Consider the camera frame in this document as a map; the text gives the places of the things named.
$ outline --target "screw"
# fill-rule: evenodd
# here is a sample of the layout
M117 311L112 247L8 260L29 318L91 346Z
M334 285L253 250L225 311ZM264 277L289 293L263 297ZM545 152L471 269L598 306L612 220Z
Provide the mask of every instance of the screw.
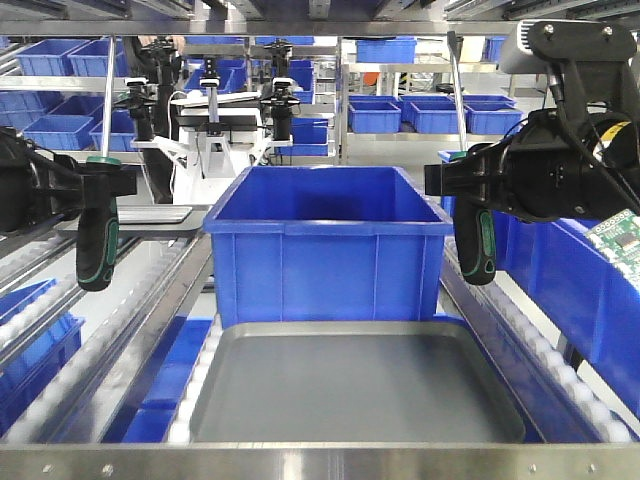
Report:
M104 478L109 478L111 475L113 475L113 465L107 463L104 467L102 467L102 476Z

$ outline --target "gray tray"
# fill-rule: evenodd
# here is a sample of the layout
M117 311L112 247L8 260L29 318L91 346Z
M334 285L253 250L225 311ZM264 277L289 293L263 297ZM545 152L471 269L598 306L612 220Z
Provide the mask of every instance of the gray tray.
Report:
M447 322L248 323L224 332L195 442L521 442L469 331Z

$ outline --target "black and green handle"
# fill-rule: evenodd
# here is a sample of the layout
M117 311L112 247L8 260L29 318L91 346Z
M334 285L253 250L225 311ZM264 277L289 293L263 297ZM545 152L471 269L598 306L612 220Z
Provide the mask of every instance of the black and green handle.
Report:
M464 279L471 285L490 283L496 275L496 240L491 211L458 197L453 225Z

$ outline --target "green circuit board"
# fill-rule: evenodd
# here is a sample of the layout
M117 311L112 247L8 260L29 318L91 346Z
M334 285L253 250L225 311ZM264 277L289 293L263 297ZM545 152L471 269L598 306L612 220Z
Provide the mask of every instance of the green circuit board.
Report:
M640 290L640 217L623 210L587 231L586 237Z

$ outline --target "metal shelf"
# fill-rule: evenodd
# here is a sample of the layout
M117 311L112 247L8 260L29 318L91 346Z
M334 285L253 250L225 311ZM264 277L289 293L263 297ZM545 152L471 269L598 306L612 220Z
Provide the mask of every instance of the metal shelf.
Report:
M56 92L104 93L104 77L0 77L0 90L36 90ZM114 92L127 92L124 78L116 78Z

